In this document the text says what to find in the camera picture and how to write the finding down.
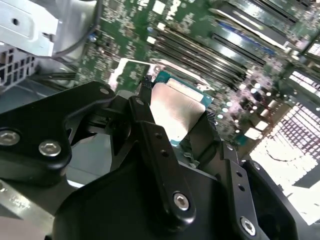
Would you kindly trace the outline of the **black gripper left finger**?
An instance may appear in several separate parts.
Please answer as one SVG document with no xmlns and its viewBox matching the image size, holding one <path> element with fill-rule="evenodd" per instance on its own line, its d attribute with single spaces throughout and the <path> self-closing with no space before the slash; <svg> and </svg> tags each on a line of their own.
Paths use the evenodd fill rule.
<svg viewBox="0 0 320 240">
<path fill-rule="evenodd" d="M 52 186 L 65 174 L 72 147 L 95 134 L 111 137 L 109 173 L 128 161 L 137 144 L 170 144 L 164 128 L 155 123 L 151 98 L 152 84 L 147 79 L 139 93 L 127 99 L 92 81 L 2 113 L 1 178 Z"/>
</svg>

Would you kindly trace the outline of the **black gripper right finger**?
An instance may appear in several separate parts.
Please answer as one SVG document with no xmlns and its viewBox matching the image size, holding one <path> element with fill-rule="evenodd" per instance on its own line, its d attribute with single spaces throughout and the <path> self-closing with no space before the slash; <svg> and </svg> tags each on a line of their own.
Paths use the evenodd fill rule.
<svg viewBox="0 0 320 240">
<path fill-rule="evenodd" d="M 298 240 L 297 211 L 267 172 L 252 160 L 239 162 L 237 151 L 222 140 L 213 112 L 205 111 L 188 133 L 198 168 L 217 178 L 231 230 L 224 239 Z"/>
</svg>

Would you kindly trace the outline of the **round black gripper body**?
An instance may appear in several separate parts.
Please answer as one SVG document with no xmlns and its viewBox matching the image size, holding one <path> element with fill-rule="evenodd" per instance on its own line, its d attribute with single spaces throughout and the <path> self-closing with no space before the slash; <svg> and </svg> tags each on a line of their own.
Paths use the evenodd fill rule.
<svg viewBox="0 0 320 240">
<path fill-rule="evenodd" d="M 137 144 L 124 165 L 72 193 L 53 224 L 55 240 L 234 237 L 218 176 L 180 165 L 166 140 Z"/>
</svg>

